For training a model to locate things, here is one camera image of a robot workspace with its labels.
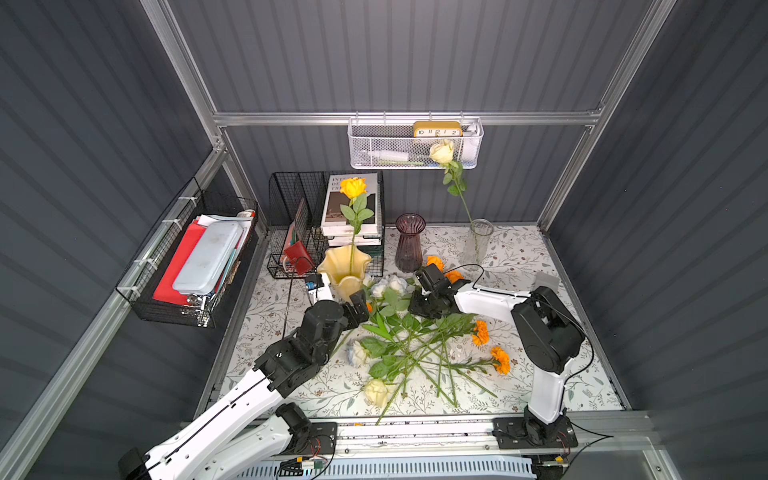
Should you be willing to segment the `orange rose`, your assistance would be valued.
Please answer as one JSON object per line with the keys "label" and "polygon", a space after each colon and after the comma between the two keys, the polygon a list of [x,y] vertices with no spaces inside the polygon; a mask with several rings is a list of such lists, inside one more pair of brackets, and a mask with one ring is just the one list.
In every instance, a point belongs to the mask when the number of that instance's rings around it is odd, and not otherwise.
{"label": "orange rose", "polygon": [[368,207],[368,191],[366,180],[362,177],[353,177],[341,181],[341,193],[348,199],[347,204],[340,205],[340,211],[352,228],[349,270],[355,275],[356,267],[356,236],[361,232],[363,223],[375,216],[375,212]]}
{"label": "orange rose", "polygon": [[458,270],[451,270],[451,271],[447,271],[447,272],[445,273],[445,277],[446,277],[446,278],[447,278],[447,279],[448,279],[448,280],[449,280],[451,283],[455,283],[455,282],[457,282],[457,281],[459,281],[459,280],[463,280],[463,279],[464,279],[464,276],[463,276],[463,275],[462,275],[462,273],[461,273],[460,271],[458,271]]}
{"label": "orange rose", "polygon": [[439,271],[444,271],[444,263],[438,256],[428,256],[427,257],[427,265],[435,265]]}

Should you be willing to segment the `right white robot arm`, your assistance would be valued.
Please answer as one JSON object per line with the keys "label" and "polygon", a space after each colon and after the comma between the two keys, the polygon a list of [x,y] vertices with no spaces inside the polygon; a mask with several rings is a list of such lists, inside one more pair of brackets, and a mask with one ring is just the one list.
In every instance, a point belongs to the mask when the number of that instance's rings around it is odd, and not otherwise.
{"label": "right white robot arm", "polygon": [[409,311],[439,319],[453,313],[475,314],[512,323],[524,352],[534,365],[532,394],[524,410],[528,436],[566,429],[563,396],[572,362],[586,339],[585,331],[548,285],[513,292],[452,281],[434,265],[416,271],[420,287]]}

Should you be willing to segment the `red leather wallet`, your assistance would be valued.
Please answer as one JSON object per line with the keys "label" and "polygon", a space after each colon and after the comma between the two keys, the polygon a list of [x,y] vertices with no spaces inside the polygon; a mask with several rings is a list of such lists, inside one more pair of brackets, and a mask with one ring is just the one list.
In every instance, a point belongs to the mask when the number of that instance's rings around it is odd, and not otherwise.
{"label": "red leather wallet", "polygon": [[297,277],[303,277],[315,268],[314,261],[302,241],[297,241],[285,248],[281,262],[287,274]]}

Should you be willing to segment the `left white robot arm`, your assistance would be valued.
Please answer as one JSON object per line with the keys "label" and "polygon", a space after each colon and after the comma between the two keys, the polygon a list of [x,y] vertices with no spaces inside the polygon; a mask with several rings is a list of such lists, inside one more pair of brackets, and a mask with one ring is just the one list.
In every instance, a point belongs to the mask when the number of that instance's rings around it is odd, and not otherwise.
{"label": "left white robot arm", "polygon": [[346,330],[369,319],[364,291],[338,303],[319,298],[301,325],[273,343],[226,395],[178,433],[118,462],[123,479],[232,479],[247,467],[305,447],[312,424],[289,401],[330,360]]}

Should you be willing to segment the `grey packet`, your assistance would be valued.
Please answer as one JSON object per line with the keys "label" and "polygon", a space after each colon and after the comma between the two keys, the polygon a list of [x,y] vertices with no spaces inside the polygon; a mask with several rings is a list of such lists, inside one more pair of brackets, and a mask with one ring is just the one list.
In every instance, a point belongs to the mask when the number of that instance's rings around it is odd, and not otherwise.
{"label": "grey packet", "polygon": [[557,276],[547,274],[543,271],[539,271],[535,274],[534,281],[531,289],[535,290],[539,287],[546,287],[553,292],[558,293],[560,286],[560,279]]}

